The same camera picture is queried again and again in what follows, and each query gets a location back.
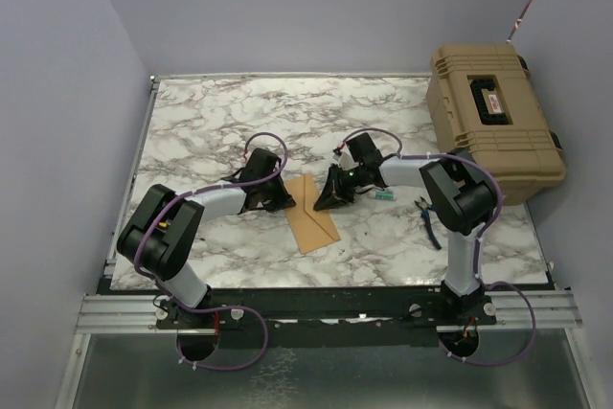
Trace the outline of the brown paper envelope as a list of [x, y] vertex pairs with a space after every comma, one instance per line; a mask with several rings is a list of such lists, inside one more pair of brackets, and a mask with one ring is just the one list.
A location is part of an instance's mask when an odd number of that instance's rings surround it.
[[314, 210], [319, 190], [312, 174], [290, 179], [285, 187], [295, 201], [293, 207], [285, 210], [285, 215], [301, 254], [341, 240], [329, 212]]

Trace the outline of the white green glue stick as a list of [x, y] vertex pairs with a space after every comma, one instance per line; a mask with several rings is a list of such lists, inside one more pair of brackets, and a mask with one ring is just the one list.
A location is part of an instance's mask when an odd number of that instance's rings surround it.
[[396, 197], [392, 192], [389, 191], [376, 191], [375, 199], [377, 200], [386, 200], [386, 201], [395, 201]]

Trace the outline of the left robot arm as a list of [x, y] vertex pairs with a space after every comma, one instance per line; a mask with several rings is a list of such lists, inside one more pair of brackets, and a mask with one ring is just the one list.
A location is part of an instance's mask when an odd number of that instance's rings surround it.
[[255, 148], [246, 164], [213, 185], [178, 193], [151, 186], [124, 224], [116, 252], [134, 270], [154, 281], [166, 296], [157, 307], [163, 329], [201, 329], [223, 313], [246, 313], [265, 320], [251, 307], [215, 306], [212, 289], [188, 262], [201, 224], [251, 211], [276, 212], [296, 205], [281, 178], [288, 155]]

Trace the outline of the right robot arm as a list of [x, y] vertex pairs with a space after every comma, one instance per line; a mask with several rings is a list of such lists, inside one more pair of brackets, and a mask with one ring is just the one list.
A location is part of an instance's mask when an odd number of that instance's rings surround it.
[[364, 189], [394, 186], [423, 187], [447, 229], [447, 269], [441, 283], [440, 312], [449, 323], [461, 324], [483, 298], [480, 251], [484, 232], [499, 216], [503, 194], [495, 178], [479, 166], [465, 148], [447, 153], [383, 155], [370, 134], [360, 130], [334, 150], [340, 157], [347, 148], [355, 166], [345, 169], [336, 160], [315, 201], [315, 211], [352, 204]]

